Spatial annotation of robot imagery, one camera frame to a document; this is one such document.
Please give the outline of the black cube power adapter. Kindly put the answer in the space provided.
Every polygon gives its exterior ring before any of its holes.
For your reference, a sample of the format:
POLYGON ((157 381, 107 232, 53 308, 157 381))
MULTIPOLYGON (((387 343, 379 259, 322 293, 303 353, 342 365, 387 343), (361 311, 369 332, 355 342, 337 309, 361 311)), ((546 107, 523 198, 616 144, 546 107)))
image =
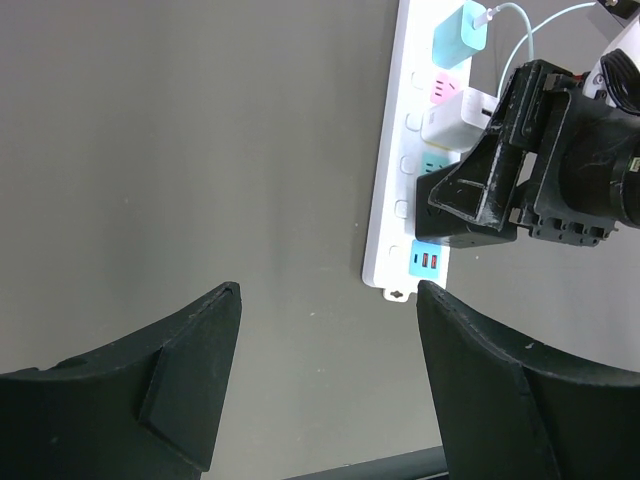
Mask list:
POLYGON ((428 203, 431 189, 455 167, 448 165, 420 176, 416 185, 415 237, 451 248, 475 248, 499 245, 517 240, 517 227, 507 223, 500 230, 470 224, 428 203))

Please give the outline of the white power strip coloured sockets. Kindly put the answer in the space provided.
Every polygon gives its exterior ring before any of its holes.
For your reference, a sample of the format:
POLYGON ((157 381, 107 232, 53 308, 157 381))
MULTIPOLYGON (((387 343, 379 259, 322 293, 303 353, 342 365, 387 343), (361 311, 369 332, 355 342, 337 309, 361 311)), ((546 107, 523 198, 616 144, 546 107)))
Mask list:
POLYGON ((406 302, 421 279, 414 261, 416 182, 436 166, 460 159, 422 140, 424 114, 446 86, 469 84, 471 61, 442 69, 432 62, 433 33, 461 1, 401 1, 386 90, 383 123, 362 267, 362 281, 385 300, 406 302))

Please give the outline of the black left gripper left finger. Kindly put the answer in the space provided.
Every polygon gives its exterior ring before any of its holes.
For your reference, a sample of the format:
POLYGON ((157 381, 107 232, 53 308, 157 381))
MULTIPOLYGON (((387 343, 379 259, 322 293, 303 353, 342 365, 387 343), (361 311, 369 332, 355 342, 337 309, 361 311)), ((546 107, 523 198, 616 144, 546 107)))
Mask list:
POLYGON ((5 479, 198 479, 212 465, 242 314, 226 282, 168 317, 1 377, 5 479))

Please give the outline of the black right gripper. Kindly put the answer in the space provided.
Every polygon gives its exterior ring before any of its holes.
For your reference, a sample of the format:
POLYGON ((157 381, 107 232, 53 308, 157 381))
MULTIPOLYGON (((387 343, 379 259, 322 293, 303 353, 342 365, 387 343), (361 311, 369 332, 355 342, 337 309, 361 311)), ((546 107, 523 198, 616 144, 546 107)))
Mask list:
POLYGON ((518 67, 501 104, 522 106, 522 118, 492 121, 429 203, 496 230, 495 244, 525 229, 537 240, 595 247, 618 224, 638 228, 639 118, 601 94, 585 96, 582 86, 581 76, 543 60, 518 67), (531 175, 517 184, 527 153, 535 156, 531 175))

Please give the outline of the teal USB charger plug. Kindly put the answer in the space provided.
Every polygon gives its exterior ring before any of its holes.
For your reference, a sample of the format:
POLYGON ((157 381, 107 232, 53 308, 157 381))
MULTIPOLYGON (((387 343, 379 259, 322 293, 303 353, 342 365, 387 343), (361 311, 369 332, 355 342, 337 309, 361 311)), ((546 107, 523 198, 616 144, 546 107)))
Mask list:
POLYGON ((452 69, 486 47, 487 8, 465 1, 434 30, 432 61, 442 69, 452 69))

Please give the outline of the white square charger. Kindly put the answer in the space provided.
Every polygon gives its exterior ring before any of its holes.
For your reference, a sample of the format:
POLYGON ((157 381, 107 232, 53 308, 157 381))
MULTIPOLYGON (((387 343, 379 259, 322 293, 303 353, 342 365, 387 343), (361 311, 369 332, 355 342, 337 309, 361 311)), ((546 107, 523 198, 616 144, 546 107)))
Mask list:
POLYGON ((499 100, 474 88, 465 88, 423 115, 420 136, 438 148, 465 153, 479 141, 499 100))

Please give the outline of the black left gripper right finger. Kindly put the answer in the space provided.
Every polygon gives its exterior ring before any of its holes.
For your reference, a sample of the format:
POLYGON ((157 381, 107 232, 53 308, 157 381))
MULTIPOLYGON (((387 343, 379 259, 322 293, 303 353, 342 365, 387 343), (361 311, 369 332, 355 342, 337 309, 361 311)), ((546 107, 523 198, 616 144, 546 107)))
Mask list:
POLYGON ((638 478, 638 373, 537 341, 430 281, 416 307, 450 478, 638 478))

